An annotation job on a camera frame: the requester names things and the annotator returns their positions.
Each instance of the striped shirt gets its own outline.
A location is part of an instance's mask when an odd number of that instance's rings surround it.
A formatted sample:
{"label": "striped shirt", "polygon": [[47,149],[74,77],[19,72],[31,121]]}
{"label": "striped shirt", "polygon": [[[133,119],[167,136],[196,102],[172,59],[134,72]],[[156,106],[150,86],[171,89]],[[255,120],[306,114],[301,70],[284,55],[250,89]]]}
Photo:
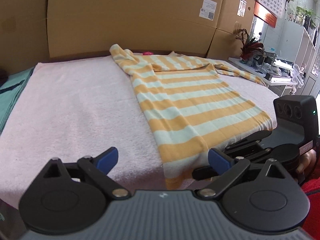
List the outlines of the striped shirt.
{"label": "striped shirt", "polygon": [[114,61],[131,76],[134,92],[155,136],[168,189],[208,164],[208,150],[258,130],[271,130],[270,117],[244,99],[218,74],[258,77],[225,61],[189,56],[134,55],[115,44]]}

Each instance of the qr code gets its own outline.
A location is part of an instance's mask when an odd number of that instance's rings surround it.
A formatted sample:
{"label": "qr code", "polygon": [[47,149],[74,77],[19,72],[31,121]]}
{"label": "qr code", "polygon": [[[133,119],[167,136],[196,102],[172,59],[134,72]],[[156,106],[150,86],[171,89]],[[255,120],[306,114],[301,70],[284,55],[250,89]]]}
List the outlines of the qr code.
{"label": "qr code", "polygon": [[208,18],[209,18],[210,20],[213,20],[213,17],[214,17],[214,13],[209,12],[209,16],[208,16]]}

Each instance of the zipper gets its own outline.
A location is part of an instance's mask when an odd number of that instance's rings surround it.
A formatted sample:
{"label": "zipper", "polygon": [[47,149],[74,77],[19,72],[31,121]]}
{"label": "zipper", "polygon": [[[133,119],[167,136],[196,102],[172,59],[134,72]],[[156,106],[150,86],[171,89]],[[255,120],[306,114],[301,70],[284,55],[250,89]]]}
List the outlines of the zipper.
{"label": "zipper", "polygon": [[320,189],[317,189],[317,190],[314,190],[314,191],[311,191],[309,193],[306,193],[307,196],[310,196],[312,194],[316,194],[316,193],[320,193]]}

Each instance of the table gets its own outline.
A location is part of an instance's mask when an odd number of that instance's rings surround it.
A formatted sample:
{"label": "table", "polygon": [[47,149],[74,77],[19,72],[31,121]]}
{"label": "table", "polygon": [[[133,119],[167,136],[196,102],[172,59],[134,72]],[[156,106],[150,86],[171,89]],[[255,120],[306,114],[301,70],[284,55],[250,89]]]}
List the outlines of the table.
{"label": "table", "polygon": [[271,91],[276,93],[278,96],[283,96],[283,95],[289,95],[291,91],[291,85],[296,85],[297,82],[295,81],[290,81],[290,82],[277,82],[277,81],[269,81],[265,79],[264,77],[266,76],[265,74],[261,74],[259,72],[256,72],[254,68],[247,66],[246,64],[243,64],[240,62],[240,59],[238,58],[229,58],[229,61],[233,63],[233,66],[240,70],[247,71],[263,80],[263,82],[266,84],[267,88],[269,88]]}

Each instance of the cardboard panel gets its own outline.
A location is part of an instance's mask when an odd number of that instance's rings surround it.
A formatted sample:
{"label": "cardboard panel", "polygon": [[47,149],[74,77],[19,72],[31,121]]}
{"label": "cardboard panel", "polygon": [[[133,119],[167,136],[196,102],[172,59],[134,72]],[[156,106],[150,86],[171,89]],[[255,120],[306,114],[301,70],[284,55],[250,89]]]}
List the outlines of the cardboard panel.
{"label": "cardboard panel", "polygon": [[0,68],[17,73],[49,60],[47,0],[0,0]]}
{"label": "cardboard panel", "polygon": [[49,0],[51,58],[108,51],[112,44],[141,50],[205,54],[216,29],[199,17],[204,0]]}
{"label": "cardboard panel", "polygon": [[255,0],[223,0],[217,28],[229,33],[250,31]]}
{"label": "cardboard panel", "polygon": [[229,57],[240,58],[242,42],[236,39],[236,35],[216,30],[207,58],[228,60]]}

